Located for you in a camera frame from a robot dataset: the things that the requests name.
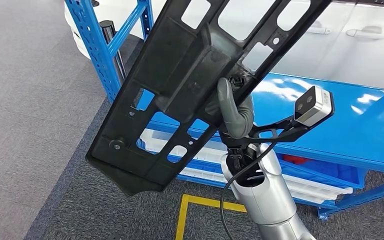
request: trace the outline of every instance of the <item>yellow floor tape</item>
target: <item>yellow floor tape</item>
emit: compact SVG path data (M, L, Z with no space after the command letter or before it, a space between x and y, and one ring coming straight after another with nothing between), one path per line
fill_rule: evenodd
M188 194L183 194L181 198L181 204L180 204L180 212L179 212L179 219L177 222L177 229L176 229L176 238L175 240L182 240L183 234L185 232L185 224L186 224L186 214L188 212L188 204L200 204L205 206L210 206L214 208L220 207L220 201L204 198L200 196L192 196ZM231 203L231 202L224 202L224 209L226 210L232 210L232 211L238 211L242 213L246 213L247 210L245 209L244 205Z

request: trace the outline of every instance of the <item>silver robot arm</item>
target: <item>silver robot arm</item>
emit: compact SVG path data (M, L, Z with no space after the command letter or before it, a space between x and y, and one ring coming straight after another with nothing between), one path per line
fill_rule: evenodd
M246 137L253 127L254 106L249 96L238 107L235 105L231 83L221 78L217 85L218 101L228 134L235 139ZM248 148L261 155L268 145L249 144ZM231 189L251 220L257 224L263 240L315 240L297 215L297 206L282 176L279 160L270 150L258 162L264 180L255 186L243 186L236 180ZM233 177L223 156L221 169L227 180Z

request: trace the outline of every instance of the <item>gray carpet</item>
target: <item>gray carpet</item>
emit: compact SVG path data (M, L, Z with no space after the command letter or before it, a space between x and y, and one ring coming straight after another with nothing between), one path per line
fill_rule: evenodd
M133 51L137 54L140 44ZM129 69L133 60L129 59ZM124 195L110 180L85 161L86 152L110 108L105 101L72 156L45 205L25 236L43 240L171 240L176 236L183 194L218 199L221 189L186 181L173 181L163 193ZM384 183L384 174L370 171L367 189ZM228 202L235 199L231 193ZM384 199L332 215L327 222L317 218L315 207L298 205L298 213L319 240L384 240ZM228 211L227 224L236 239L259 239L245 213ZM217 208L189 204L185 240L225 240Z

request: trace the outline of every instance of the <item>black plastic part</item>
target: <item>black plastic part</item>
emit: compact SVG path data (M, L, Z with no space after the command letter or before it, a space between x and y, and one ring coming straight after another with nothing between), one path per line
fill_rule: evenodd
M301 19L284 31L277 18L289 0L276 0L250 35L238 41L218 25L228 0L208 0L211 7L196 29L181 20L190 1L166 2L86 156L128 195L164 190L219 129L220 112L207 111L220 77L243 78L243 86L234 92L240 104L331 2L310 0ZM242 60L258 42L273 51L253 72ZM146 110L131 106L141 88L154 94ZM138 147L137 141L157 112L180 125L160 153L152 154ZM196 119L209 125L198 139L187 133ZM110 142L121 139L120 149L111 147ZM179 162L169 162L167 156L177 145L187 152Z

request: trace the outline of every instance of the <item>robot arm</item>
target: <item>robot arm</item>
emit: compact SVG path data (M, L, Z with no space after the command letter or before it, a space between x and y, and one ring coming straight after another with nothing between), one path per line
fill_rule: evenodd
M325 98L325 93L329 94L330 97ZM241 175L236 176L236 180L231 183L231 189L236 199L245 206L251 220L257 224L261 238L264 240L315 240L297 215L297 207L282 176L279 160L271 149L273 147L269 147L265 143L249 143L251 141L249 135L257 137L259 133L258 128L253 124L254 106L251 96L248 96L236 107L232 83L226 78L221 78L218 81L217 95L225 126L225 128L221 128L224 129L224 132L221 132L221 139L227 145L229 152L228 155L223 156L221 169L228 181L235 174ZM319 110L314 110L309 104L311 101L308 99L313 100L313 98L316 102L321 101L321 106L317 106ZM305 124L310 125L307 127L311 127L320 123L326 117L331 116L334 110L331 94L315 87L303 94L295 105L296 111L304 108L308 110L295 113L293 119L283 120L288 124L283 123L277 126L272 124L259 129L272 131L273 127L283 126L285 128L276 140L289 140L290 136L287 138L282 138L282 136L287 136L288 131L306 126ZM239 173L266 150L268 153L262 156L256 166L242 174Z

